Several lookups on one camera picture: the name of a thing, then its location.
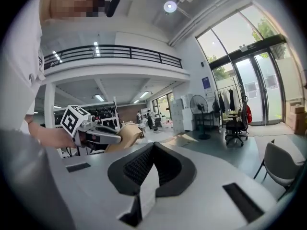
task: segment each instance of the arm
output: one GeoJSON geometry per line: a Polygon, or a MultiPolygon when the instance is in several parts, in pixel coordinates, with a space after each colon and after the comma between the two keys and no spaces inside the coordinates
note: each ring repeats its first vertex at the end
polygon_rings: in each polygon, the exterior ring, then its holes
{"type": "Polygon", "coordinates": [[[45,147],[75,147],[70,135],[63,128],[44,128],[33,122],[33,115],[26,115],[30,135],[38,139],[45,147]]]}

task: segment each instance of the ceiling light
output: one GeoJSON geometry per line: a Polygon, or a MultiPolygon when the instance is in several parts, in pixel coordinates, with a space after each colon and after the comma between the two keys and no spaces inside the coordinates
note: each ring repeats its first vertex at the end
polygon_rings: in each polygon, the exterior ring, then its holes
{"type": "Polygon", "coordinates": [[[60,63],[63,63],[63,61],[60,59],[60,57],[58,56],[58,54],[56,53],[56,51],[52,51],[52,53],[53,53],[54,56],[57,58],[57,60],[59,60],[60,63]]]}
{"type": "Polygon", "coordinates": [[[142,94],[141,96],[140,96],[140,98],[143,98],[145,95],[147,95],[148,94],[148,92],[144,92],[144,94],[142,94]]]}
{"type": "Polygon", "coordinates": [[[172,12],[175,12],[177,9],[177,4],[173,1],[168,1],[164,4],[164,10],[167,12],[167,13],[172,13],[172,12]]]}
{"type": "Polygon", "coordinates": [[[101,96],[99,94],[96,94],[95,97],[100,100],[101,102],[104,102],[105,100],[101,98],[101,96]]]}
{"type": "Polygon", "coordinates": [[[96,50],[96,55],[97,55],[97,56],[100,56],[99,47],[96,47],[95,50],[96,50]]]}

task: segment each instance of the hanging clothes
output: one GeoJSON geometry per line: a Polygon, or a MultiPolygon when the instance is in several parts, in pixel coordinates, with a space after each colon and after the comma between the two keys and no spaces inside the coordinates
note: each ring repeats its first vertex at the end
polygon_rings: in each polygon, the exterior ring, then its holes
{"type": "Polygon", "coordinates": [[[238,112],[240,108],[239,95],[238,95],[238,91],[236,90],[236,88],[233,88],[233,90],[234,90],[235,111],[238,112]]]}
{"type": "Polygon", "coordinates": [[[222,113],[225,113],[225,104],[224,104],[221,92],[219,92],[219,102],[220,102],[220,107],[221,107],[222,113]]]}
{"type": "Polygon", "coordinates": [[[218,104],[218,102],[217,102],[216,97],[215,97],[215,99],[214,99],[214,103],[213,103],[212,109],[213,109],[213,112],[214,112],[214,116],[215,116],[216,118],[218,118],[218,117],[221,116],[221,113],[220,113],[221,109],[220,109],[220,106],[219,106],[219,104],[218,104]]]}
{"type": "Polygon", "coordinates": [[[230,94],[230,110],[231,111],[235,111],[235,101],[234,101],[234,91],[233,90],[229,90],[229,94],[230,94]]]}
{"type": "Polygon", "coordinates": [[[224,98],[224,106],[225,106],[225,113],[226,115],[229,114],[229,100],[228,100],[228,97],[227,97],[227,92],[225,91],[225,89],[223,90],[222,92],[222,95],[223,95],[223,98],[224,98]]]}

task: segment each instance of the sticker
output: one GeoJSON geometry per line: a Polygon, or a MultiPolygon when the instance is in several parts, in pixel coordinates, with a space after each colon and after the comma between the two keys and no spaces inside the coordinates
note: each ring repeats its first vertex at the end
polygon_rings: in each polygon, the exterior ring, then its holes
{"type": "Polygon", "coordinates": [[[88,113],[87,111],[85,111],[84,109],[82,109],[81,107],[77,106],[77,105],[72,105],[71,106],[72,109],[76,110],[78,113],[80,113],[82,116],[88,115],[90,113],[88,113]]]}
{"type": "Polygon", "coordinates": [[[62,126],[66,128],[66,131],[70,133],[70,135],[72,135],[76,128],[78,120],[79,119],[77,118],[77,116],[73,114],[71,110],[68,109],[65,113],[65,117],[63,118],[62,126]]]}

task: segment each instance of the gray chair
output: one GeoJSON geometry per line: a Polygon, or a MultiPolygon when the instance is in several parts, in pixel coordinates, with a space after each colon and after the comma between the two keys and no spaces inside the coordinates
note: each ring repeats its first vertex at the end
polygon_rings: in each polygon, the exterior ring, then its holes
{"type": "Polygon", "coordinates": [[[265,176],[269,174],[276,183],[288,190],[304,162],[295,163],[287,151],[276,146],[273,142],[274,140],[267,144],[264,159],[254,179],[257,177],[262,166],[264,166],[267,171],[265,176]]]}

